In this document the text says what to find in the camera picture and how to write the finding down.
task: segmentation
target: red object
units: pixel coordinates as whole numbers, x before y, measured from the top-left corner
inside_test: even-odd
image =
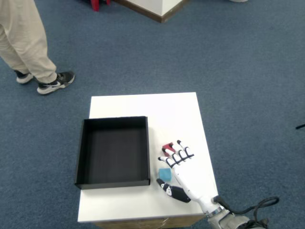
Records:
[[[106,0],[107,5],[110,5],[110,0]],[[99,11],[100,0],[91,0],[91,5],[94,11]]]
[[[173,143],[170,142],[170,143],[168,143],[168,144],[162,146],[162,150],[163,150],[163,149],[169,149],[169,150],[175,152],[175,150],[174,150],[173,148],[170,147],[170,146],[172,146],[172,145],[173,145]],[[164,155],[165,155],[165,156],[170,156],[170,155],[169,155],[168,153],[166,153],[165,151],[163,151],[163,152],[164,152]]]

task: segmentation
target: white table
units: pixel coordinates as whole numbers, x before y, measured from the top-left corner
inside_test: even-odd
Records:
[[[148,117],[151,185],[81,190],[78,222],[203,216],[197,203],[170,198],[156,182],[158,169],[167,167],[157,160],[162,145],[180,139],[196,153],[216,187],[196,93],[91,98],[90,118],[123,116]],[[174,178],[170,183],[179,186]]]

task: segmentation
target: open box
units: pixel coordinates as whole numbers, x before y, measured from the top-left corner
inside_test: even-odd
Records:
[[[147,117],[85,119],[76,169],[80,189],[150,184]]]

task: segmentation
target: wooden table base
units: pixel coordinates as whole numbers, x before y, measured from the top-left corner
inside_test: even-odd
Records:
[[[128,220],[128,221],[111,221],[111,222],[95,223],[95,225],[103,229],[181,228],[181,227],[189,227],[201,219],[203,219],[203,215],[158,218],[158,219],[140,219],[140,220]]]

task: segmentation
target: sneaker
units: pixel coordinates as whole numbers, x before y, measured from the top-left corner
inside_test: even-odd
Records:
[[[17,74],[17,78],[16,81],[20,84],[26,84],[27,82],[29,82],[31,79],[33,79],[33,75],[31,73],[28,74],[22,74],[19,71],[15,71],[15,73]]]
[[[74,80],[73,72],[57,73],[57,78],[51,83],[38,83],[37,92],[39,94],[49,94],[58,89],[65,88]]]

